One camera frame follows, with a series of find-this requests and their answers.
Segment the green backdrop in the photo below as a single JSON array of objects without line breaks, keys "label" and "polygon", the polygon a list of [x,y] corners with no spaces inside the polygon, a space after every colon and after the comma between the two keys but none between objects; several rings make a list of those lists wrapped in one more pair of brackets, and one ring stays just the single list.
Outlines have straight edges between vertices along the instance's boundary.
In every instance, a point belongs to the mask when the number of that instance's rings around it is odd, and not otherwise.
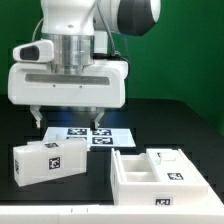
[{"label": "green backdrop", "polygon": [[[0,1],[0,94],[12,49],[30,42],[40,0]],[[162,0],[159,23],[143,37],[114,35],[132,73],[130,98],[185,102],[224,134],[224,0]]]}]

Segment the metal cylinder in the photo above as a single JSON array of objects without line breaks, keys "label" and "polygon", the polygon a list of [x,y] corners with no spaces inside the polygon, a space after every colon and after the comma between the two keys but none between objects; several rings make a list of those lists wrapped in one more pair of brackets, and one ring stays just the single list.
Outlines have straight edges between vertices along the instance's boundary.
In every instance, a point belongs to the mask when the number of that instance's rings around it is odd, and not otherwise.
[{"label": "metal cylinder", "polygon": [[57,74],[81,74],[83,66],[93,64],[94,37],[42,34],[54,43],[52,62]]}]

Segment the paper sheet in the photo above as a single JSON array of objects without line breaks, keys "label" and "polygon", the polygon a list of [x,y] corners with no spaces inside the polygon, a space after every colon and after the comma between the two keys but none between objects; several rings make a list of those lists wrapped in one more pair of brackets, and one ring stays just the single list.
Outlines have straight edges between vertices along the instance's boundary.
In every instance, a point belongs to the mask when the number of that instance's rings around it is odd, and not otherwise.
[{"label": "paper sheet", "polygon": [[99,128],[91,131],[90,128],[56,128],[49,127],[43,141],[52,142],[56,139],[85,138],[87,145],[104,147],[135,147],[135,142],[129,129]]}]

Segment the white block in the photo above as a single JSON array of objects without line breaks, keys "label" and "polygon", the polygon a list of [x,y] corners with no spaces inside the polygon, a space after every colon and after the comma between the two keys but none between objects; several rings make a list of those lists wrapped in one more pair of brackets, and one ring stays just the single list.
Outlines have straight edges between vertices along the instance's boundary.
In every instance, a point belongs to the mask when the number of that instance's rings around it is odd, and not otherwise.
[{"label": "white block", "polygon": [[120,155],[112,150],[111,187],[115,205],[209,208],[209,184],[181,150],[148,149]]},{"label": "white block", "polygon": [[14,178],[19,186],[86,172],[87,143],[66,139],[13,148]]}]

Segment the black surface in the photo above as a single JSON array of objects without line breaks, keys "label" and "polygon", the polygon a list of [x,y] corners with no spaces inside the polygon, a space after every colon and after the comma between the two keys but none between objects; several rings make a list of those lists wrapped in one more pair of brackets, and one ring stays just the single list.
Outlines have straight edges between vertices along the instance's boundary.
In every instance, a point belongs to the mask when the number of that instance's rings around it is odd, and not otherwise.
[{"label": "black surface", "polygon": [[[86,174],[19,188],[13,177],[14,146],[42,140],[46,127],[89,127],[96,113],[71,108],[44,107],[45,128],[38,130],[28,106],[12,105],[0,96],[0,204],[113,204],[110,187],[110,150],[88,152]],[[122,153],[145,152],[147,147],[180,147],[223,200],[224,137],[185,104],[172,100],[127,100],[124,107],[106,111],[104,128],[130,128],[136,148]]]}]

